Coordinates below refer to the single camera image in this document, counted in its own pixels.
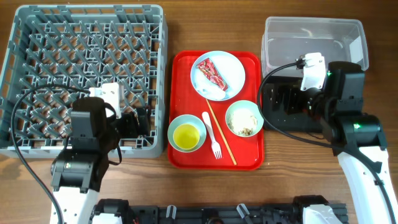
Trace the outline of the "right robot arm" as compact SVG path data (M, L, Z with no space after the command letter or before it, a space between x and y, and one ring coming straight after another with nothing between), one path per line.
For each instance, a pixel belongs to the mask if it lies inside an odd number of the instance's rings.
M364 71L352 62L310 62L298 59L271 71L264 79L289 67L322 81L320 88L303 87L294 110L317 119L324 147L332 149L343 169L359 223L397 223L397 199L389 174L387 141L379 119L363 113Z

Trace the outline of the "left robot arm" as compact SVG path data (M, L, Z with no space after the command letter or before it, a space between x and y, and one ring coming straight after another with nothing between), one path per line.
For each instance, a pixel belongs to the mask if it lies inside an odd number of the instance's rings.
M80 98L71 112L71 148L64 148L51 166L51 223L139 223L127 200L98 199L101 182L113 164L108 154L121 152L122 137L136 137L137 119L118 115L99 97Z

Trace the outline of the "red snack wrapper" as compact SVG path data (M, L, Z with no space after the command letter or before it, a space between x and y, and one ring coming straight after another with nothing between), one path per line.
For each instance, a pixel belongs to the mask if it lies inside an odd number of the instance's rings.
M228 84L224 80L224 78L218 73L217 68L215 67L212 60L209 58L201 61L197 68L206 76L206 78L217 85L221 90L226 91L228 89Z

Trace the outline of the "green bowl with rice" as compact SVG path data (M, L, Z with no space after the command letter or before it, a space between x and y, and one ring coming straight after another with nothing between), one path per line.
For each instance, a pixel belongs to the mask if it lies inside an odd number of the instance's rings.
M243 138L255 136L264 125L257 104L248 100L232 103L226 110L225 121L233 134Z

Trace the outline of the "white napkin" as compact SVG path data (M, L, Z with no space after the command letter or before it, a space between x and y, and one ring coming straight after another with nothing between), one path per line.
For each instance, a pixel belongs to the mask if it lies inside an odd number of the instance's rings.
M196 90L208 100L221 101L226 98L226 92L215 84L200 83L197 85Z

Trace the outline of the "yellow plastic cup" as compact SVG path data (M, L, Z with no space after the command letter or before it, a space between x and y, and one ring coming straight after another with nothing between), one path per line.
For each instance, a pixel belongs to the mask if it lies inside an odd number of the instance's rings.
M181 124L173 133L175 144L187 151L193 149L200 140L200 133L196 127L191 124Z

